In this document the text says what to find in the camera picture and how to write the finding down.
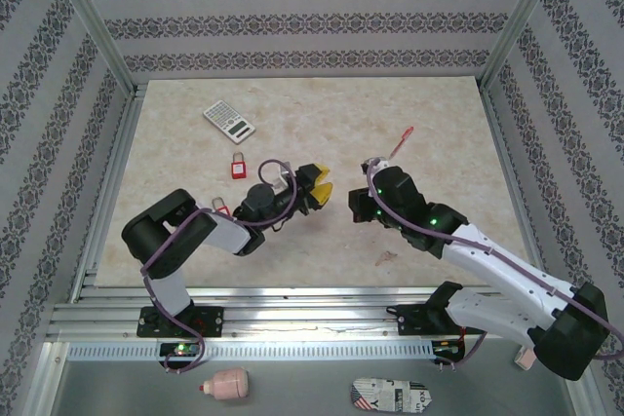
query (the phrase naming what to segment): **red pen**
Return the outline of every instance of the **red pen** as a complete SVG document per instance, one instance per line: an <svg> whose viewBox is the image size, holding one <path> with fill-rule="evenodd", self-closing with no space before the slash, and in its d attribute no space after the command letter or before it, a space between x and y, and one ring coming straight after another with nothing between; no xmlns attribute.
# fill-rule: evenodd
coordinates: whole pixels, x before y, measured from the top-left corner
<svg viewBox="0 0 624 416"><path fill-rule="evenodd" d="M399 150L401 149L403 144L406 142L406 140L410 137L412 132L413 132L413 126L411 126L409 129L407 129L405 132L403 132L403 136L401 137L401 141L399 142L399 144L397 146L395 146L394 150L392 150L392 153L390 153L390 156L388 157L388 161L390 161L392 158L395 157L395 155L397 153L399 153Z"/></svg>

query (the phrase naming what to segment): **gray floor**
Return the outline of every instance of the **gray floor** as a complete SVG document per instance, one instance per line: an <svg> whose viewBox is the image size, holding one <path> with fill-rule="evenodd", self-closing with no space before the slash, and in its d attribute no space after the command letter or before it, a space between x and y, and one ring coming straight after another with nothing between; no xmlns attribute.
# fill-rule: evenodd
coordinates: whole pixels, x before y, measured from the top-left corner
<svg viewBox="0 0 624 416"><path fill-rule="evenodd" d="M350 385L359 377L419 381L432 403L424 414L574 414L564 381L537 363L529 372L512 363L518 347L487 340L457 372L440 372L429 361L212 362L180 376L156 362L69 362L55 403L55 416L325 416L358 415ZM214 372L243 366L251 395L222 402L199 392Z"/></svg>

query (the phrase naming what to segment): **pink bottle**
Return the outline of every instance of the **pink bottle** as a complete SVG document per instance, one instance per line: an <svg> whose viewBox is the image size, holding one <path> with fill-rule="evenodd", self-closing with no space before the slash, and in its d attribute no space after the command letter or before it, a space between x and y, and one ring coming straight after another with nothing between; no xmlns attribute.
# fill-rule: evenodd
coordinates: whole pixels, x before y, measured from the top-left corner
<svg viewBox="0 0 624 416"><path fill-rule="evenodd" d="M250 390L247 370L236 369L220 370L211 380L204 382L199 390L215 399L244 398Z"/></svg>

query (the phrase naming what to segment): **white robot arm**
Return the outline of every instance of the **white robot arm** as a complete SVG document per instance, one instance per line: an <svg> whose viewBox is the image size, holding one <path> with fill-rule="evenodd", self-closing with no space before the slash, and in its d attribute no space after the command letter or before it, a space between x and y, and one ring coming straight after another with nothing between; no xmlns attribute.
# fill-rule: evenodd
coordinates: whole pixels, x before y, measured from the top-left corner
<svg viewBox="0 0 624 416"><path fill-rule="evenodd" d="M471 272L504 296L445 282L424 305L426 313L411 318L420 321L417 328L435 334L452 321L496 334L533 349L544 365L570 380L581 377L610 330L619 337L606 322L605 298L594 285L576 288L532 267L461 213L425 202L411 177L386 160L367 160L362 168L369 186L349 192L354 222L376 220L398 229L414 248Z"/></svg>

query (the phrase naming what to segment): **small padlock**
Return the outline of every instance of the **small padlock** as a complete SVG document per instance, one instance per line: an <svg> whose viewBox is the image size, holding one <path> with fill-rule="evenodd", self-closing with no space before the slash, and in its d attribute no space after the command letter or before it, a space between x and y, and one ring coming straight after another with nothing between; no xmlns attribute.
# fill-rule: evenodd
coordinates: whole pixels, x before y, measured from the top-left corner
<svg viewBox="0 0 624 416"><path fill-rule="evenodd" d="M236 155L241 155L241 161L236 161ZM247 177L247 167L245 166L245 157L243 153L237 151L232 155L232 178L244 179Z"/></svg>
<svg viewBox="0 0 624 416"><path fill-rule="evenodd" d="M220 211L221 213L227 214L228 216L230 214L230 208L227 207L221 197L213 198L213 208L217 211Z"/></svg>

